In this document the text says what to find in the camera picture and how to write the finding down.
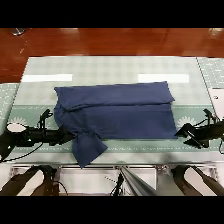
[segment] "green cutting mat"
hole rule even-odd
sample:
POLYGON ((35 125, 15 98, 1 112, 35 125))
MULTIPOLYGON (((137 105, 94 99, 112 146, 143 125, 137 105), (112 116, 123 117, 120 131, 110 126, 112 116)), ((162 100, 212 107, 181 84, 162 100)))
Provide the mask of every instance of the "green cutting mat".
MULTIPOLYGON (((71 82, 21 83, 10 113, 10 121, 36 125, 40 114, 53 110, 57 96, 55 86, 100 85, 137 83, 138 74, 188 74, 189 83, 169 83, 175 98, 172 110, 177 129, 184 123, 195 124, 204 119, 203 109, 212 105, 206 90, 197 58, 148 56, 66 56, 29 58, 24 75, 73 74, 71 82)), ((48 128, 57 128, 53 117, 47 120, 48 128)), ((133 152, 196 152, 217 151, 219 141, 212 141, 209 149, 195 149, 178 140, 106 140, 107 153, 133 152)), ((29 151, 16 148, 14 152, 29 151)), ((50 147, 44 144, 39 152, 70 152, 71 142, 50 147)))

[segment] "fabric fold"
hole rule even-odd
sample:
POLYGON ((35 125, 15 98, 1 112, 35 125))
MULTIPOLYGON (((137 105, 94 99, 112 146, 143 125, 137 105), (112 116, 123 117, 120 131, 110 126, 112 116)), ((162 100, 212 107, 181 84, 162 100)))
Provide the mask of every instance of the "fabric fold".
POLYGON ((55 87, 55 121, 77 136, 72 152, 81 168, 101 155, 101 139, 176 139, 167 82, 55 87))

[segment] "reddish-brown wooden surface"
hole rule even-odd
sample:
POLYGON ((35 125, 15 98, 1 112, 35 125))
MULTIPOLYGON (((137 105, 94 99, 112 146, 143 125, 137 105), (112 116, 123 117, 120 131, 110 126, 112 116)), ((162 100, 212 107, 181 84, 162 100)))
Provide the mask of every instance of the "reddish-brown wooden surface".
POLYGON ((29 56, 164 55, 224 57, 222 28, 0 29, 0 83, 19 82, 29 56))

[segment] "table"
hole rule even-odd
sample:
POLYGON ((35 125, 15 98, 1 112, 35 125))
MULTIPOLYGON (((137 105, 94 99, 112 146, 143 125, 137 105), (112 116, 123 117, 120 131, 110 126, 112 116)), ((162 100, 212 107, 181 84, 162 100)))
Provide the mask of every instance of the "table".
MULTIPOLYGON (((35 126, 39 115, 45 109, 53 110, 57 101, 53 89, 55 86, 137 83, 138 74, 187 74, 189 75, 188 83, 169 83, 170 91, 175 98, 172 111, 177 128, 186 122, 196 124, 204 119, 203 109, 207 108, 213 111, 202 76, 205 75, 206 68, 203 71, 203 68, 200 67, 207 63, 204 59, 206 58, 160 56, 31 57, 27 62, 23 77, 73 74, 72 81, 21 82, 9 121, 35 126)), ((47 127, 57 128, 53 117, 47 120, 47 127)), ((183 144, 185 140, 182 138, 163 141, 106 140, 107 151, 92 164, 224 161, 224 157, 218 152, 219 140, 211 141, 211 146, 208 149, 189 147, 183 144)), ((30 150, 32 148, 15 148, 8 158, 20 156, 30 150)), ((71 142, 56 147, 44 144, 36 153, 15 162, 76 164, 71 153, 71 142)))

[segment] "blue cloth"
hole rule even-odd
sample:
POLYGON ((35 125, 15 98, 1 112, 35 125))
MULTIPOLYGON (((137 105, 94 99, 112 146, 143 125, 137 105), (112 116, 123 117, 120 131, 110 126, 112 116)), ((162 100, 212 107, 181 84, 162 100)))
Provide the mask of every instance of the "blue cloth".
POLYGON ((74 134, 81 168, 107 146, 101 139, 176 139, 167 82, 55 87, 58 126, 74 134))

